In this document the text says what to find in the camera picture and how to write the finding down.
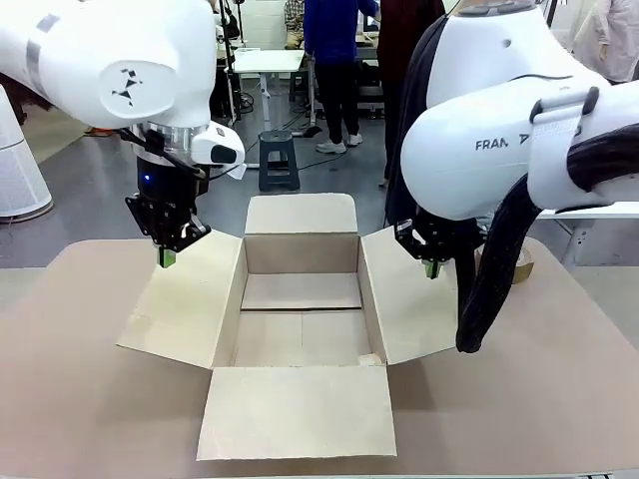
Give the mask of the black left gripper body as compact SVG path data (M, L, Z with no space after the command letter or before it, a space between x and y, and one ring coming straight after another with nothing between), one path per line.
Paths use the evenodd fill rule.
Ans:
M148 199L164 211L167 239L171 232L184 225L196 214L199 180L191 173L174 167L159 165L137 158L137 195Z

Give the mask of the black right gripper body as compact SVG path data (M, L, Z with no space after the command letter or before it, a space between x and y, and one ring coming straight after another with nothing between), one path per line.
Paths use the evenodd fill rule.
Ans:
M429 261L447 261L452 258L454 222L437 217L423 209L415 216L415 230L423 239L420 257Z

